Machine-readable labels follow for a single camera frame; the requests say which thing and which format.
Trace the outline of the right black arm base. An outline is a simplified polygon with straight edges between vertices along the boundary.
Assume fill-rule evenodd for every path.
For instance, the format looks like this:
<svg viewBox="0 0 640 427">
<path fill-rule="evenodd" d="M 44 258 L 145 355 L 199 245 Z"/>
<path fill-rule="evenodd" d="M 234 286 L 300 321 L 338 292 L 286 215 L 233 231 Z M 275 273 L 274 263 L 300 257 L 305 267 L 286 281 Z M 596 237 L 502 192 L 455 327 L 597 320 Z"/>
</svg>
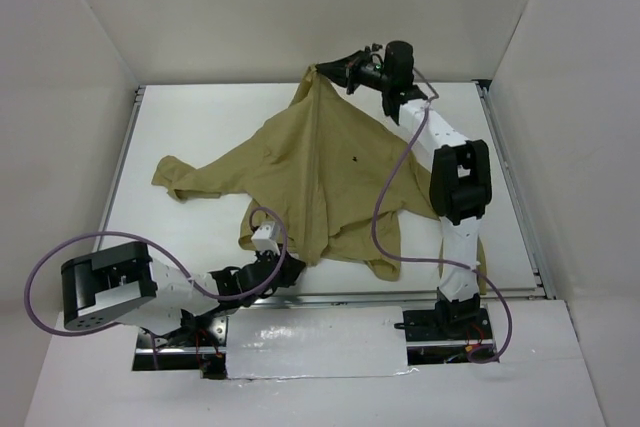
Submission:
<svg viewBox="0 0 640 427">
<path fill-rule="evenodd" d="M 410 366 L 487 363 L 498 351 L 483 305 L 453 323 L 446 323 L 438 303 L 431 308 L 404 310 L 394 328 L 404 335 Z"/>
</svg>

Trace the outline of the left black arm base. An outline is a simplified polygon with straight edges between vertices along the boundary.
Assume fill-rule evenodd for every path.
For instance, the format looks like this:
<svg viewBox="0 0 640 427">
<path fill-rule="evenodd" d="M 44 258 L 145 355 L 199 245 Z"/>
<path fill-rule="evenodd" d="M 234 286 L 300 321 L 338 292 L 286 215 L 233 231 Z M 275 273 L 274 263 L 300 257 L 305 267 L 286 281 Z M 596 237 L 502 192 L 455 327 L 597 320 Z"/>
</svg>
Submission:
<svg viewBox="0 0 640 427">
<path fill-rule="evenodd" d="M 203 379 L 225 380 L 226 340 L 229 317 L 206 320 L 174 337 L 152 337 L 139 330 L 132 370 L 134 372 L 191 372 Z"/>
</svg>

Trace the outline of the khaki hooded zip jacket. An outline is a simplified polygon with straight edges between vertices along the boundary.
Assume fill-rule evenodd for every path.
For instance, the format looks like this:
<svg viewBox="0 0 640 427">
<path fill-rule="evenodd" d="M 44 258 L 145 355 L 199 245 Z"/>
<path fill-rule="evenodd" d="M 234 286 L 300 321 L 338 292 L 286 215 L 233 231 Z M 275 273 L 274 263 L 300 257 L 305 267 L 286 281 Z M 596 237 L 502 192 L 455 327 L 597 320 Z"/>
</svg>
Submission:
<svg viewBox="0 0 640 427">
<path fill-rule="evenodd" d="M 433 219 L 431 174 L 406 142 L 345 100 L 309 67 L 290 105 L 252 137 L 203 167 L 174 156 L 152 184 L 177 201 L 248 194 L 238 244 L 251 242 L 265 208 L 288 232 L 290 251 L 309 266 L 322 259 L 365 264 L 380 280 L 399 279 L 400 211 Z"/>
</svg>

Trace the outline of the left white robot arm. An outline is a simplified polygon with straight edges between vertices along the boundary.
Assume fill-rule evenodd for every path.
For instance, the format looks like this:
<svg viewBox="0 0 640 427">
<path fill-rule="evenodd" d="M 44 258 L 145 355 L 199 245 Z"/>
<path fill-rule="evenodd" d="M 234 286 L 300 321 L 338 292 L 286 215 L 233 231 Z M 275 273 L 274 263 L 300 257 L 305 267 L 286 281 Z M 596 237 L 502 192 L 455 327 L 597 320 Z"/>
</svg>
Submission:
<svg viewBox="0 0 640 427">
<path fill-rule="evenodd" d="M 250 307 L 279 288 L 295 285 L 306 264 L 286 254 L 269 286 L 243 299 L 219 301 L 205 296 L 235 296 L 264 282 L 279 261 L 272 251 L 257 252 L 253 263 L 200 274 L 193 281 L 175 266 L 149 254 L 142 242 L 130 242 L 82 257 L 61 267 L 64 327 L 87 332 L 111 323 L 137 326 L 182 346 L 213 319 Z"/>
</svg>

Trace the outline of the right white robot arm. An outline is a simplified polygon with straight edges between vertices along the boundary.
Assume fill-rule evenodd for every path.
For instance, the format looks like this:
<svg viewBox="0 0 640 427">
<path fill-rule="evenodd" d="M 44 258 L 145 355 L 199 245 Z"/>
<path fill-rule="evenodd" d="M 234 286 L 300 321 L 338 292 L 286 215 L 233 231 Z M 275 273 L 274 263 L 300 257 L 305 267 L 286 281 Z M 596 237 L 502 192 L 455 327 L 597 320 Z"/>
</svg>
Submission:
<svg viewBox="0 0 640 427">
<path fill-rule="evenodd" d="M 415 68 L 407 42 L 372 44 L 315 69 L 348 94 L 360 86 L 379 92 L 384 114 L 429 153 L 428 195 L 442 232 L 435 326 L 446 338 L 459 337 L 480 311 L 479 230 L 492 200 L 487 143 L 469 139 L 434 110 L 439 95 Z"/>
</svg>

